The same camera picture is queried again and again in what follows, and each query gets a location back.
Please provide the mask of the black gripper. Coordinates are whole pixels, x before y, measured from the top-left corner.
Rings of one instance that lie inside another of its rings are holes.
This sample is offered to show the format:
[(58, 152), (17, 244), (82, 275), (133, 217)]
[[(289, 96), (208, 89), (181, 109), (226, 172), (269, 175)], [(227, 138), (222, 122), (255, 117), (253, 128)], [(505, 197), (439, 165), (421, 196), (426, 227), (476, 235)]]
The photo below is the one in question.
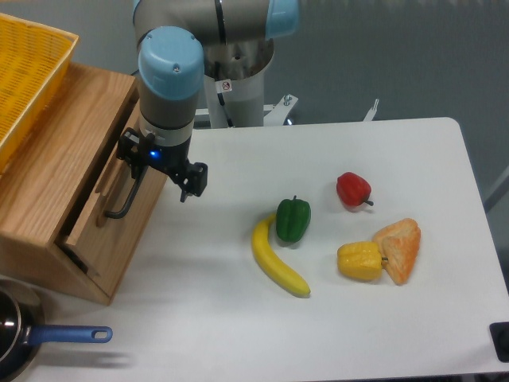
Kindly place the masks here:
[(161, 146), (156, 143), (156, 138), (128, 127), (119, 138), (116, 157), (130, 167), (133, 179), (138, 178), (146, 167), (166, 174), (173, 183), (180, 185), (180, 202), (185, 203), (188, 196), (200, 197), (208, 184), (208, 165), (189, 163), (190, 142), (188, 138), (176, 146)]

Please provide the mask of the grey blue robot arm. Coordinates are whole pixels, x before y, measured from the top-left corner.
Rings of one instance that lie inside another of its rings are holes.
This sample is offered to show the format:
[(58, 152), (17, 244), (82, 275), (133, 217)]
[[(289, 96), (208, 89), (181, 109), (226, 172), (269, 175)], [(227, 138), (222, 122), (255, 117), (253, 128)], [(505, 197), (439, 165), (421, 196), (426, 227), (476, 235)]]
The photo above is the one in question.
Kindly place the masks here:
[(139, 127), (117, 149), (133, 179), (154, 168), (183, 197), (201, 195), (208, 167), (188, 159), (199, 97), (214, 128), (261, 126), (274, 40), (299, 16), (296, 1), (136, 1)]

